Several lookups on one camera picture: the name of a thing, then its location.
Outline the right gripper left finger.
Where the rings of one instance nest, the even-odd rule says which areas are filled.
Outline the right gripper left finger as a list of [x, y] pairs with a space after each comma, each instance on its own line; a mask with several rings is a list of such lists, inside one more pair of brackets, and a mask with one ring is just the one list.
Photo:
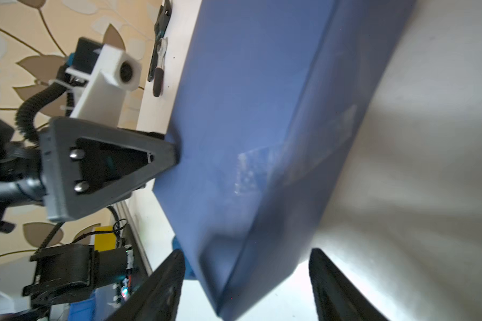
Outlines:
[[109, 320], [175, 320], [186, 272], [182, 250], [174, 250]]

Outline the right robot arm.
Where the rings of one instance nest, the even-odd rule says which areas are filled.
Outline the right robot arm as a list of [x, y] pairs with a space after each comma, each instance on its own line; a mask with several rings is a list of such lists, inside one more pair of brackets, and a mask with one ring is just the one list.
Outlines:
[[[20, 295], [41, 309], [84, 300], [129, 276], [129, 254], [125, 247], [98, 252], [81, 243], [40, 248], [28, 259], [35, 265], [33, 281]], [[182, 250], [174, 250], [110, 320], [175, 320], [188, 270]], [[311, 251], [309, 276], [320, 320], [385, 320], [318, 248]]]

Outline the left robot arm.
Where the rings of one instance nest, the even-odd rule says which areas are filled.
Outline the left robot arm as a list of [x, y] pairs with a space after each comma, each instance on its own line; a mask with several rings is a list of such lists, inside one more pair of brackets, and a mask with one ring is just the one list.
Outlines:
[[37, 113], [66, 93], [59, 83], [26, 100], [14, 127], [0, 120], [0, 234], [13, 231], [8, 208], [45, 207], [55, 223], [94, 214], [178, 164], [174, 144], [158, 134], [55, 117], [42, 130]]

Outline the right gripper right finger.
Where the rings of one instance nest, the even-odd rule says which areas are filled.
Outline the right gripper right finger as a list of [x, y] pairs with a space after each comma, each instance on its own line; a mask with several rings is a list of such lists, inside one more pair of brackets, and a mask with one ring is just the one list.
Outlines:
[[385, 320], [319, 248], [309, 257], [309, 277], [319, 320]]

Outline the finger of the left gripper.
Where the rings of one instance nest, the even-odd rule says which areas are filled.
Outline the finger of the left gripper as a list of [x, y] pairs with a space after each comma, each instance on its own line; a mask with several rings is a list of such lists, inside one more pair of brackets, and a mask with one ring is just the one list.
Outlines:
[[54, 118], [38, 136], [43, 204], [56, 223], [129, 198], [179, 161], [177, 147], [155, 133], [85, 120]]

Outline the light blue wrapping paper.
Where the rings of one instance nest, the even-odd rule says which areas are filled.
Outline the light blue wrapping paper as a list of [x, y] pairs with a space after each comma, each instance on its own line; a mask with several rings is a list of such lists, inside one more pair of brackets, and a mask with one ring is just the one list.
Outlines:
[[153, 192], [217, 316], [308, 248], [413, 1], [203, 1]]

